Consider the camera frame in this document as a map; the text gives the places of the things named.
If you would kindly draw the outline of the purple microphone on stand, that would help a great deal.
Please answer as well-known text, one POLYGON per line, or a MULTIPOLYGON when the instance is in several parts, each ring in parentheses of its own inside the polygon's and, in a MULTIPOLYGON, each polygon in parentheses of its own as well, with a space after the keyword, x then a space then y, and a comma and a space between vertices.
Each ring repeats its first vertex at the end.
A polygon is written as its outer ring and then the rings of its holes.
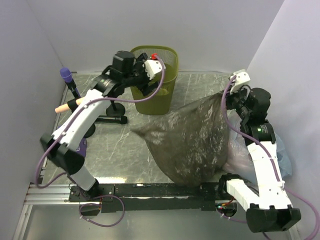
POLYGON ((59 71, 61 78, 64 80, 68 89, 71 91, 75 99, 81 98, 81 95, 78 91, 77 85, 73 79, 71 71, 67 67, 63 67, 59 71))

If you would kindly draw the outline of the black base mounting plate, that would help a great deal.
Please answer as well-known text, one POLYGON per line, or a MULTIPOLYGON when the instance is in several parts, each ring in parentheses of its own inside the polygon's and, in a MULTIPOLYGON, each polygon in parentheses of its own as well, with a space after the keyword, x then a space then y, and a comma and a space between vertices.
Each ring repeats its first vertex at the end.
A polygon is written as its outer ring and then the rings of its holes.
POLYGON ((231 195, 219 188, 217 182, 206 182, 197 187, 178 186, 174 183, 101 183, 97 198, 86 200, 76 186, 72 186, 70 203, 102 204, 102 213, 122 211, 193 210, 215 211, 216 206, 227 203, 231 195))

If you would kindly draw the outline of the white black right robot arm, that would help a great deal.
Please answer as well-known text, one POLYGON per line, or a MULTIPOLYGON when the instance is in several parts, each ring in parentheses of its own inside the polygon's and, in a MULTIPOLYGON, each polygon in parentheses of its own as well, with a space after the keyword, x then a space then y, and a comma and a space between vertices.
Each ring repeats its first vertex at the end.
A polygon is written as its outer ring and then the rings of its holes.
POLYGON ((241 119, 240 128, 230 122, 230 129, 240 134, 251 156, 257 180, 255 194, 236 174, 222 177, 218 193, 223 199, 234 197, 243 207, 246 223, 253 233, 283 232, 301 220, 301 212, 292 206, 285 191, 277 159, 276 136, 266 119, 271 95, 262 88, 232 91, 226 87, 222 94, 221 110, 227 118, 227 110, 235 110, 241 119))

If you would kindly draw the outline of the olive green mesh trash bin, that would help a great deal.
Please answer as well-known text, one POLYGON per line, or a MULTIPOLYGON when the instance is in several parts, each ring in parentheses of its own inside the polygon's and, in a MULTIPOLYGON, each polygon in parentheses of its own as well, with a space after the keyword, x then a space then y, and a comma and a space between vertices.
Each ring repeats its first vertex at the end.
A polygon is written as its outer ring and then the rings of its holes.
POLYGON ((177 52, 167 46, 140 45, 131 52, 135 57, 146 53, 149 57, 157 54, 165 65, 165 77, 160 90, 152 99, 135 104, 136 110, 143 115, 165 115, 169 112, 174 93, 176 78, 179 73, 179 58, 177 52))

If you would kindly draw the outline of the aluminium rail frame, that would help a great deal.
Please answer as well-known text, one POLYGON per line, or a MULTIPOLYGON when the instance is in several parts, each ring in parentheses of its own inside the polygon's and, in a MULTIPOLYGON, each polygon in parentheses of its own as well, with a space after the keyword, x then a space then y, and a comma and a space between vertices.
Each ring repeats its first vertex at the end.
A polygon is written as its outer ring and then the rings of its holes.
MULTIPOLYGON (((71 187, 76 186, 75 184, 54 184, 50 185, 46 188, 40 189, 37 188, 34 184, 29 186, 28 192, 26 194, 24 200, 24 207, 21 214, 21 217, 18 222, 18 226, 14 233, 13 239, 21 240, 25 234, 27 223, 29 221, 29 214, 31 213, 31 209, 35 205, 63 205, 63 204, 76 204, 76 205, 84 205, 84 204, 96 204, 101 207, 101 203, 93 203, 93 202, 69 202, 69 195, 71 193, 71 187)), ((225 191, 222 185, 219 183, 219 189, 225 191)), ((102 199, 104 196, 98 196, 96 199, 102 199)), ((112 197, 114 200, 118 200, 121 205, 122 209, 125 210, 125 205, 123 201, 117 197, 112 197)), ((216 206, 216 210, 222 206, 222 204, 216 206)))

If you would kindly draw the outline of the grey translucent trash bag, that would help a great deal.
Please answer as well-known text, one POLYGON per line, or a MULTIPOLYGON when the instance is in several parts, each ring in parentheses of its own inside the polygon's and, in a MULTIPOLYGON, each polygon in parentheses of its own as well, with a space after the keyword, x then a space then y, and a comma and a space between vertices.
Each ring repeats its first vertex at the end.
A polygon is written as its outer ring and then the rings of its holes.
POLYGON ((203 97, 132 129, 175 184, 197 187, 212 180, 226 163, 229 129, 221 110, 222 95, 203 97))

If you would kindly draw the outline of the translucent bag with clothes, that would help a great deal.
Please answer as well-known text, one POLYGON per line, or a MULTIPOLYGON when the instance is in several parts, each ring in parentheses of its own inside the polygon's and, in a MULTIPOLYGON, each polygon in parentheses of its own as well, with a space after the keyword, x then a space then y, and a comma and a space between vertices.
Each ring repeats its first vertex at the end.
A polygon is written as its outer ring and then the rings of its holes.
MULTIPOLYGON (((282 178, 292 175, 292 164, 281 138, 276 135, 276 155, 280 174, 282 178)), ((238 174, 242 178, 257 184, 254 163, 245 144, 245 139, 235 132, 229 130, 228 157, 222 169, 231 174, 238 174)))

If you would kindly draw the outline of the purple box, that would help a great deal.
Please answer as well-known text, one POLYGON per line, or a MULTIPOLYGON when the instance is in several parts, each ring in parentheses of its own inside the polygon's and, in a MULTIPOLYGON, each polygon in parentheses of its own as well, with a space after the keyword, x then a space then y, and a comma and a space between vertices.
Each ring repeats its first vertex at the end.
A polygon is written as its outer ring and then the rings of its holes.
MULTIPOLYGON (((55 133, 55 136, 58 137, 58 134, 62 133, 62 126, 58 126, 58 128, 54 131, 54 133, 55 133)), ((80 141, 79 146, 77 147, 75 152, 85 158, 87 155, 87 147, 88 147, 87 135, 85 134, 82 140, 80 141)))

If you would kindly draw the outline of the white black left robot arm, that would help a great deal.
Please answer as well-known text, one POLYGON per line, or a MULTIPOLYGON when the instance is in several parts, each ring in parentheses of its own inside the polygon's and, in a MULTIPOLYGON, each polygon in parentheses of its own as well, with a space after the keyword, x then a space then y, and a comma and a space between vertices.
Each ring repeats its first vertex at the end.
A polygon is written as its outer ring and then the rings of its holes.
POLYGON ((81 140, 102 111, 119 100, 125 88, 137 87, 147 95, 146 100, 154 97, 164 79, 149 83, 158 74, 165 76, 165 64, 156 53, 135 57, 130 51, 118 51, 112 64, 94 78, 85 97, 75 101, 78 106, 66 122, 40 138, 44 156, 66 172, 87 201, 95 200, 100 191, 98 180, 85 167, 84 156, 76 152, 81 140))

